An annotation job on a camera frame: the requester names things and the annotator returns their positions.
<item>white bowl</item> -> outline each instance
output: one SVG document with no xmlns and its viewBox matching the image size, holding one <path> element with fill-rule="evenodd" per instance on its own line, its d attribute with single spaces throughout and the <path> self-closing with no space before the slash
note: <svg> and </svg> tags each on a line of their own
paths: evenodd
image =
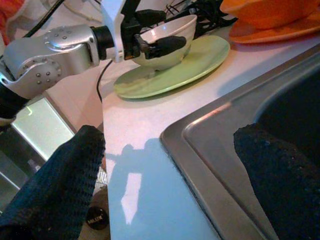
<svg viewBox="0 0 320 240">
<path fill-rule="evenodd" d="M 133 61 L 141 66 L 150 67 L 159 71 L 179 64 L 190 50 L 191 42 L 196 32 L 196 24 L 197 15 L 188 15 L 144 32 L 141 34 L 141 37 L 148 44 L 153 44 L 157 40 L 169 36 L 178 36 L 186 38 L 186 45 L 168 55 L 152 59 L 146 59 L 145 54 L 142 52 L 140 57 L 134 58 Z"/>
</svg>

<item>metal surface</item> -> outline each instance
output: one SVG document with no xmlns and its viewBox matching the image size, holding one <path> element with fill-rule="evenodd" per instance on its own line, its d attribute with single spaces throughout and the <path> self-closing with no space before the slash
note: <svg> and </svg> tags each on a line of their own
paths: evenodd
<svg viewBox="0 0 320 240">
<path fill-rule="evenodd" d="M 320 70 L 320 45 L 168 127 L 162 142 L 225 240 L 277 240 L 238 158 L 233 134 Z"/>
<path fill-rule="evenodd" d="M 1 83 L 25 99 L 100 61 L 96 37 L 86 25 L 58 27 L 43 36 L 17 39 L 5 49 L 3 59 L 12 76 L 6 75 Z"/>
<path fill-rule="evenodd" d="M 0 211 L 45 161 L 13 129 L 0 134 Z"/>
</svg>

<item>orange plate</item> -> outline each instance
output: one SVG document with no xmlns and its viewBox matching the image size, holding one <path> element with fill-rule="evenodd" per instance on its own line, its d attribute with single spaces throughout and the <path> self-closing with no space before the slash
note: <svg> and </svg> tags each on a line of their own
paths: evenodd
<svg viewBox="0 0 320 240">
<path fill-rule="evenodd" d="M 309 16 L 319 0 L 224 0 L 220 9 L 257 29 L 274 29 Z"/>
<path fill-rule="evenodd" d="M 229 37 L 235 43 L 254 44 L 293 39 L 317 31 L 320 31 L 320 10 L 288 25 L 267 30 L 258 30 L 238 20 L 233 25 Z"/>
</svg>

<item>round black label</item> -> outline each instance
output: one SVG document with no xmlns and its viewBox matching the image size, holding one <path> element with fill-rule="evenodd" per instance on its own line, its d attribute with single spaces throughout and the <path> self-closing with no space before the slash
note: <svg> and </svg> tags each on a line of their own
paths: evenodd
<svg viewBox="0 0 320 240">
<path fill-rule="evenodd" d="M 93 206 L 89 208 L 86 215 L 86 223 L 94 230 L 103 230 L 109 225 L 109 217 L 105 210 Z"/>
</svg>

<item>robotic arm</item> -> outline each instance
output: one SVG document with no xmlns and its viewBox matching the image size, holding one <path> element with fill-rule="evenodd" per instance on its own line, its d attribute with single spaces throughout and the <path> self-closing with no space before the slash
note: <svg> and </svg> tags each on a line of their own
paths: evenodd
<svg viewBox="0 0 320 240">
<path fill-rule="evenodd" d="M 13 41 L 0 64 L 0 131 L 15 120 L 27 102 L 63 78 L 97 67 L 101 60 L 116 63 L 139 57 L 159 58 L 183 48 L 184 37 L 162 38 L 148 44 L 143 27 L 166 19 L 163 11 L 136 9 L 140 0 L 102 0 L 104 25 L 62 26 L 43 36 Z"/>
</svg>

